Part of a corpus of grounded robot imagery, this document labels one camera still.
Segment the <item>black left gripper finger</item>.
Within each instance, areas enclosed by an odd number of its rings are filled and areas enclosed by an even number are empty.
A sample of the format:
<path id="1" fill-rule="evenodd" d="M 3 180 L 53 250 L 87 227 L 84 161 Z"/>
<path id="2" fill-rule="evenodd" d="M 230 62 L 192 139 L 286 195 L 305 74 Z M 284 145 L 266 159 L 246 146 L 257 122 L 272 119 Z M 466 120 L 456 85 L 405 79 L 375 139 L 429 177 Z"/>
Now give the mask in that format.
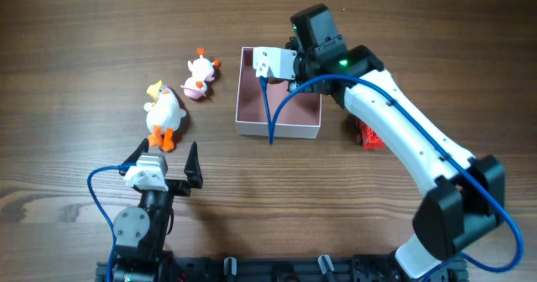
<path id="1" fill-rule="evenodd" d="M 142 153 L 147 153 L 149 151 L 149 140 L 144 138 L 139 146 L 125 159 L 125 161 L 119 165 L 118 173 L 120 176 L 125 176 L 128 169 L 131 166 L 136 165 L 139 157 Z"/>
<path id="2" fill-rule="evenodd" d="M 193 142 L 190 146 L 190 152 L 185 162 L 184 174 L 190 188 L 201 189 L 203 186 L 203 177 L 198 159 L 198 146 Z"/>

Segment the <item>white box pink interior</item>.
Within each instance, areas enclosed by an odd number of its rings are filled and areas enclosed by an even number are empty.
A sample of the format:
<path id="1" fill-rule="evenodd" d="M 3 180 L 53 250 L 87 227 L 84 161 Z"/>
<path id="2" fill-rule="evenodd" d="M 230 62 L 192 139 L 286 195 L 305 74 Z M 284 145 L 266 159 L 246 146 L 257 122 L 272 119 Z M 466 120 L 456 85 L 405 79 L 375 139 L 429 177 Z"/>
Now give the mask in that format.
<path id="1" fill-rule="evenodd" d="M 279 113 L 274 135 L 316 138 L 321 127 L 321 109 L 319 94 L 302 93 L 293 97 Z M 241 135 L 269 134 L 262 88 L 253 67 L 252 47 L 242 48 L 235 122 Z"/>

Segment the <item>red toy fire truck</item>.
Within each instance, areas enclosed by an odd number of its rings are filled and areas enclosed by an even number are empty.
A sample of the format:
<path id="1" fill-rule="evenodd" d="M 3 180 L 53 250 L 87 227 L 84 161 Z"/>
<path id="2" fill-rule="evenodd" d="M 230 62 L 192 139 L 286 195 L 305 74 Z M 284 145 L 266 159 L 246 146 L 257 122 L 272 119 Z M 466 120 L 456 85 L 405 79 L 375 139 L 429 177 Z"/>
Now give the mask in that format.
<path id="1" fill-rule="evenodd" d="M 364 150 L 378 150 L 386 147 L 385 142 L 362 120 L 356 119 L 358 128 L 357 143 Z"/>

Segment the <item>brown plush capybara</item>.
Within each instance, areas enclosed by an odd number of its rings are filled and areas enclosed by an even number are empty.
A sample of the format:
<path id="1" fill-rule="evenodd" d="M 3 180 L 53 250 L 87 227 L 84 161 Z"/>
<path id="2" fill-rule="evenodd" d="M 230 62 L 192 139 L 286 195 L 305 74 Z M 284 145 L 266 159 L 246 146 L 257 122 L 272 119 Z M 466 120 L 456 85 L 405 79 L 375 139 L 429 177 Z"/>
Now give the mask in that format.
<path id="1" fill-rule="evenodd" d="M 273 78 L 273 77 L 270 77 L 270 78 L 268 79 L 268 82 L 269 82 L 270 84 L 279 84 L 279 83 L 281 83 L 281 82 L 283 82 L 283 81 L 285 81 L 285 80 L 283 80 L 283 79 L 279 79 L 279 78 Z"/>

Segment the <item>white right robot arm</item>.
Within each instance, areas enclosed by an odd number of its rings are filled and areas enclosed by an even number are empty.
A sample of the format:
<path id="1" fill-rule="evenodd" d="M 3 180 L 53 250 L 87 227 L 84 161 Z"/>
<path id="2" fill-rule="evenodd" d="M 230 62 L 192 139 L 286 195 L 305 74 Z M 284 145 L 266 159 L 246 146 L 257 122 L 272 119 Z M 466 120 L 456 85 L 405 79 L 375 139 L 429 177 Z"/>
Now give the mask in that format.
<path id="1" fill-rule="evenodd" d="M 331 96 L 364 121 L 399 158 L 423 201 L 412 221 L 413 236 L 395 250 L 380 273 L 391 279 L 426 281 L 463 251 L 506 222 L 505 173 L 492 155 L 477 159 L 451 141 L 396 85 L 366 46 L 348 49 L 329 8 L 320 3 L 290 18 L 287 43 L 293 70 L 291 95 Z"/>

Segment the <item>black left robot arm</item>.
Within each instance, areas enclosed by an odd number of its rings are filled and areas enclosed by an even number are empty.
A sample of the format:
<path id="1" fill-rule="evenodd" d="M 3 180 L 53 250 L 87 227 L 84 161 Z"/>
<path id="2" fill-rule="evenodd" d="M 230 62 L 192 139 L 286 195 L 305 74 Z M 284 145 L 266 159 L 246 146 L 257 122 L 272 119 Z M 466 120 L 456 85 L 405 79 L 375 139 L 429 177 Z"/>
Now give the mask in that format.
<path id="1" fill-rule="evenodd" d="M 107 281 L 185 281 L 185 271 L 164 250 L 174 224 L 173 202 L 188 197 L 203 186 L 196 143 L 185 162 L 186 178 L 166 176 L 168 165 L 162 154 L 149 152 L 149 141 L 141 144 L 120 165 L 118 173 L 126 186 L 140 193 L 137 206 L 123 209 L 112 224 L 114 252 L 107 264 Z"/>

